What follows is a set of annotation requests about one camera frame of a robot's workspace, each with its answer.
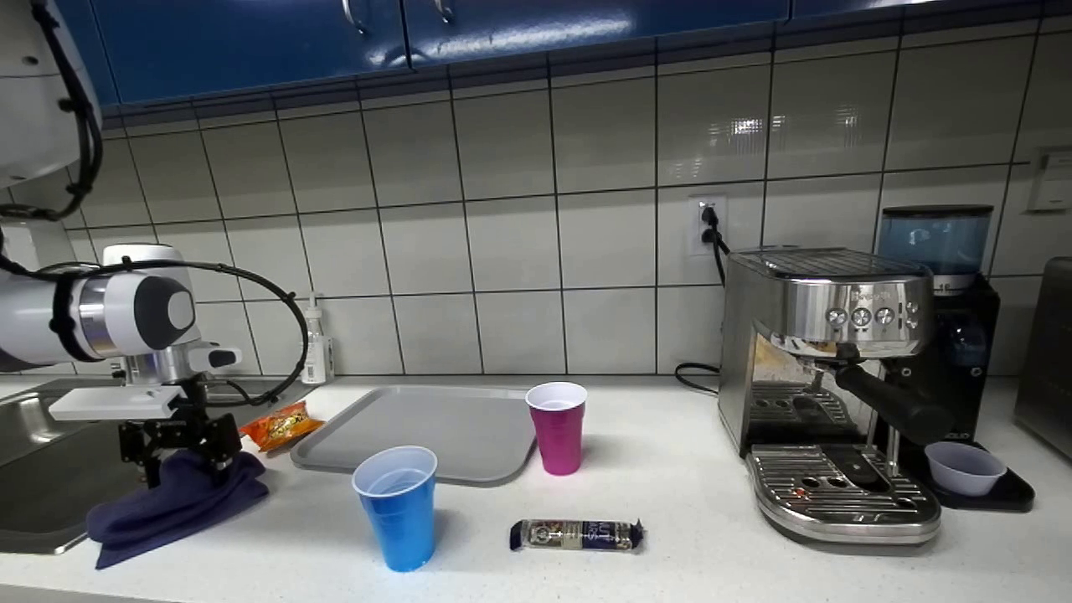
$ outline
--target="machine button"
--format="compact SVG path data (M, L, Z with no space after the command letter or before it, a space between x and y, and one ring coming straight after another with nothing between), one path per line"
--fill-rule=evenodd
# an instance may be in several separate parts
M878 323L878 327L890 327L890 323L896 323L896 311L881 305L881 308L876 311L876 323Z
M831 323L831 328L844 328L844 311L842 308L828 308L828 323Z
M869 328L869 327L871 327L871 311L869 311L869 308L855 308L855 311L852 311L852 327L855 327L855 328Z

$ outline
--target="blue cup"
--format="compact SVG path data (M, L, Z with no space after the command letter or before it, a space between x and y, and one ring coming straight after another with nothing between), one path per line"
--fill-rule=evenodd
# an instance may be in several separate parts
M370 457L356 471L381 561L395 572L419 569L436 549L436 454L421 446L395 446Z

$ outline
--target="pink plastic cup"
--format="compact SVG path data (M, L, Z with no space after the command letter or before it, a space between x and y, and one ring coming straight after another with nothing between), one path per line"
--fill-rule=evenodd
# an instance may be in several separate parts
M542 384L525 395L535 424L535 449L551 475L570 475L579 471L587 398L591 392L574 384Z

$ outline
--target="blue towel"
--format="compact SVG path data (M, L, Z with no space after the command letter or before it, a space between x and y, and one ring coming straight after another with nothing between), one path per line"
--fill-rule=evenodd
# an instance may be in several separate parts
M254 457L239 457L223 480L212 480L200 457L174 454L160 466L156 490L91 510L88 538L101 544L98 569L244 513L267 497L263 474Z

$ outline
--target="white countertop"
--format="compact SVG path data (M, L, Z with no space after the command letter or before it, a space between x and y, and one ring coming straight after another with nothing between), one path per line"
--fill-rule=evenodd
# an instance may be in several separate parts
M352 401L375 384L336 387ZM773 534L752 497L713 395L672 384L587 384L587 466L539 461L495 490L436 486L440 549L388 572L350 475L271 461L271 497L244 516L95 569L98 548L0 555L0 585L143 600L1068 600L1072 466L1011 427L1011 384L993 384L977 442L1034 486L1031 513L944 510L914 554L813 549ZM644 519L648 549L505 549L515 519Z

